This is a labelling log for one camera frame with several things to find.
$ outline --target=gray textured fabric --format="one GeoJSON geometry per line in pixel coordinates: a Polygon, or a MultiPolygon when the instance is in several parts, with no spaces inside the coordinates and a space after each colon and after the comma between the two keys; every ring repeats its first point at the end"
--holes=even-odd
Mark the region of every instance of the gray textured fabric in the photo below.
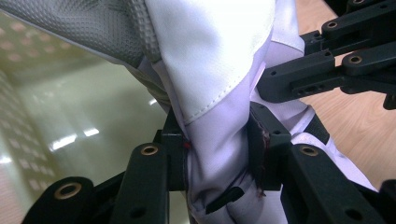
{"type": "Polygon", "coordinates": [[[142,60],[138,34],[121,0],[1,0],[0,8],[105,58],[133,67],[142,60]]]}
{"type": "Polygon", "coordinates": [[[124,0],[128,6],[131,23],[139,33],[139,40],[146,57],[156,63],[161,59],[160,46],[154,32],[144,0],[124,0]]]}

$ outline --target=gray mesh fabric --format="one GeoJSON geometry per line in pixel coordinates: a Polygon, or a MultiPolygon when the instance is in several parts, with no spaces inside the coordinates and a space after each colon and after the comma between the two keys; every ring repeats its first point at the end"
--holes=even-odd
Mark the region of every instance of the gray mesh fabric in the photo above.
{"type": "Polygon", "coordinates": [[[131,22],[139,33],[146,57],[153,63],[161,59],[160,46],[144,0],[124,0],[128,5],[131,22]]]}
{"type": "Polygon", "coordinates": [[[138,34],[121,0],[0,0],[0,8],[104,57],[133,67],[142,60],[138,34]]]}

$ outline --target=wooden surface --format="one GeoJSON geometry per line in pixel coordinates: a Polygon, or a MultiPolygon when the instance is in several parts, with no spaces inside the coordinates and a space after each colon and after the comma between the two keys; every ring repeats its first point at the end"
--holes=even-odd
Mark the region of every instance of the wooden surface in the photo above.
{"type": "MultiPolygon", "coordinates": [[[[335,18],[320,0],[296,3],[300,34],[320,30],[322,23],[335,18]]],[[[376,188],[383,180],[396,178],[396,110],[385,110],[384,98],[376,92],[346,95],[337,89],[303,99],[317,110],[339,150],[376,188]]]]}

